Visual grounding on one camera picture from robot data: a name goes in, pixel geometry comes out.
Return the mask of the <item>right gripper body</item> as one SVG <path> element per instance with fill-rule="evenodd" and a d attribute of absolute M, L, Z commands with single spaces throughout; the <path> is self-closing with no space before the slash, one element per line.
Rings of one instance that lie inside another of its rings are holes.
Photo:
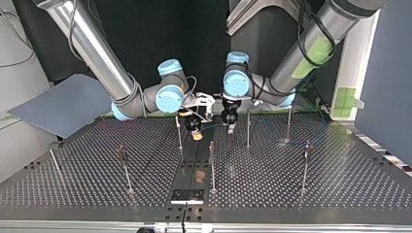
<path fill-rule="evenodd" d="M 198 131 L 201 128 L 201 118 L 196 115 L 184 117 L 184 125 L 188 131 Z"/>

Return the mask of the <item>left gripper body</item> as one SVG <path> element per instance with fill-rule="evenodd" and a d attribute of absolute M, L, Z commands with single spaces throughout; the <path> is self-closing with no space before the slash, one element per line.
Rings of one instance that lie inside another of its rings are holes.
<path fill-rule="evenodd" d="M 225 124 L 235 124 L 238 120 L 237 109 L 241 106 L 241 100 L 223 100 L 221 118 Z"/>

